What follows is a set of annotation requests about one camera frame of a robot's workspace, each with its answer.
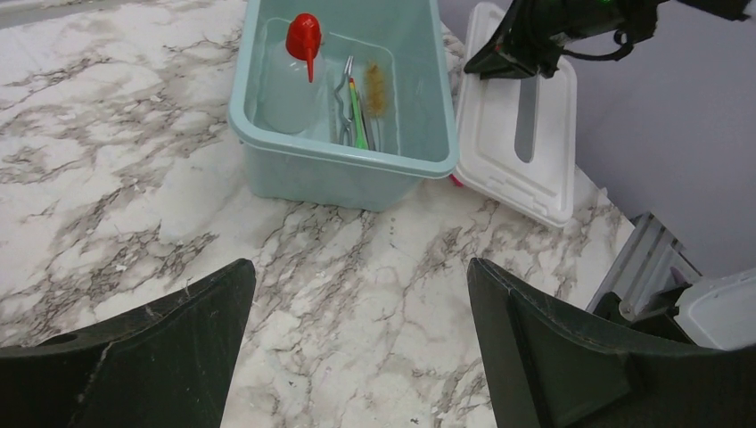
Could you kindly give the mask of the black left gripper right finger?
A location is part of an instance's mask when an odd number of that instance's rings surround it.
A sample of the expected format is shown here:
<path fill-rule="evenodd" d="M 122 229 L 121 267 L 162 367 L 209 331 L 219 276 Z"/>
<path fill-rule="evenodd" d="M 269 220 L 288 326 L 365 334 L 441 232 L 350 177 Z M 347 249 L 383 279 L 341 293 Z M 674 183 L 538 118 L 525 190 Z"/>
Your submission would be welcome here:
<path fill-rule="evenodd" d="M 467 283 L 500 427 L 752 427 L 755 349 L 708 349 L 598 317 L 488 259 Z"/>

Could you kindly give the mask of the tan bristle test tube brush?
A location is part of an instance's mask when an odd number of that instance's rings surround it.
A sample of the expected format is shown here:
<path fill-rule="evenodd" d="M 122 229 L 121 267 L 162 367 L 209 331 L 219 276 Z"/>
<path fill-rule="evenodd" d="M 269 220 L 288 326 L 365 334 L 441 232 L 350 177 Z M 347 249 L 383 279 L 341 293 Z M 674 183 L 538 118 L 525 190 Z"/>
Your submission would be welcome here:
<path fill-rule="evenodd" d="M 366 112 L 376 151 L 382 149 L 381 119 L 387 110 L 385 78 L 380 65 L 370 61 L 365 71 Z"/>

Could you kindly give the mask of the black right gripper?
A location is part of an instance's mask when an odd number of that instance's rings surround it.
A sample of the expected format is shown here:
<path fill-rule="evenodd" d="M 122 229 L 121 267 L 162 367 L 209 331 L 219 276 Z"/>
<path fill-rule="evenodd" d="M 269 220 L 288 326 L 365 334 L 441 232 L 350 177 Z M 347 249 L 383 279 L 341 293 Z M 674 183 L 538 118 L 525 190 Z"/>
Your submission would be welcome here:
<path fill-rule="evenodd" d="M 657 1 L 513 1 L 487 43 L 467 61 L 464 73 L 480 79 L 551 78 L 564 55 L 589 62 L 619 61 L 651 38 Z M 577 53 L 567 45 L 613 33 L 610 53 Z"/>

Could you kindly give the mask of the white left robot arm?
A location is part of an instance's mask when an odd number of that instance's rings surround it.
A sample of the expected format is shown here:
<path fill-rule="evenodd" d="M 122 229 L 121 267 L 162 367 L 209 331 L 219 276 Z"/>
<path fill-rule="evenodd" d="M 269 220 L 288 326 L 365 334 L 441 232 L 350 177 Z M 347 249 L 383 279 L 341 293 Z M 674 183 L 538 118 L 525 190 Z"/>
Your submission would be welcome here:
<path fill-rule="evenodd" d="M 657 295 L 622 321 L 487 259 L 467 271 L 500 427 L 752 427 L 755 281 L 722 278 Z M 238 259 L 184 290 L 34 347 L 1 351 L 4 427 L 218 427 L 256 276 Z"/>

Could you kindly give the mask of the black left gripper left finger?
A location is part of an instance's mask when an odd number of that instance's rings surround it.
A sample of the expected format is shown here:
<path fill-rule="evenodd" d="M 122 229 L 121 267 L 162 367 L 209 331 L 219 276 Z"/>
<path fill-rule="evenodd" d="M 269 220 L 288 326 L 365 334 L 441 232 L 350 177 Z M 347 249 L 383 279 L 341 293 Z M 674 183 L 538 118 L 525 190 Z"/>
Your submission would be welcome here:
<path fill-rule="evenodd" d="M 2 426 L 220 426 L 255 285 L 238 259 L 102 322 L 2 348 Z"/>

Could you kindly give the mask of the red yellow green stick bundle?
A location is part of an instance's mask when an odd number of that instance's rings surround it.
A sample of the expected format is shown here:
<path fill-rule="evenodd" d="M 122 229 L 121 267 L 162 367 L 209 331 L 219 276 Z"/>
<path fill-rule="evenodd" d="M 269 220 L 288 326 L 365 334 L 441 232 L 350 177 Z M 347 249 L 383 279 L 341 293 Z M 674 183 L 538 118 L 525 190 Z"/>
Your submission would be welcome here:
<path fill-rule="evenodd" d="M 349 94 L 351 98 L 351 108 L 353 113 L 353 123 L 355 127 L 354 146 L 359 149 L 368 150 L 369 146 L 366 138 L 366 131 L 359 101 L 358 91 L 354 78 L 349 79 Z"/>

